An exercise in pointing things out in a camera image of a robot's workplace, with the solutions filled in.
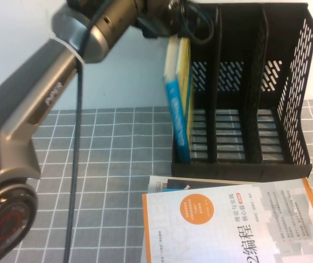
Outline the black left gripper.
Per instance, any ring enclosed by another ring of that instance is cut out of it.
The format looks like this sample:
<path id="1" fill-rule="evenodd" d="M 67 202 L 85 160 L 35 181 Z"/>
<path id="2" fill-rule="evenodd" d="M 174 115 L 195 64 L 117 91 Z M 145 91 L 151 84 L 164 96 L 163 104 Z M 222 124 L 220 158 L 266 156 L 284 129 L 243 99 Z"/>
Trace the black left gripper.
<path id="1" fill-rule="evenodd" d="M 188 1 L 143 1 L 142 13 L 137 18 L 145 38 L 186 37 L 186 4 Z"/>

